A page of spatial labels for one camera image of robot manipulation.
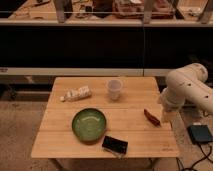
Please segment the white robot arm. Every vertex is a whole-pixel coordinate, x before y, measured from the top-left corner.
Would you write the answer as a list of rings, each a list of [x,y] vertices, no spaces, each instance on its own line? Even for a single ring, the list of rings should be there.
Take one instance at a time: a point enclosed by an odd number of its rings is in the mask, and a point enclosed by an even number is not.
[[[192,63],[171,70],[166,78],[166,88],[159,96],[162,105],[162,122],[170,122],[188,100],[199,109],[213,115],[213,89],[205,84],[207,69],[200,63]]]

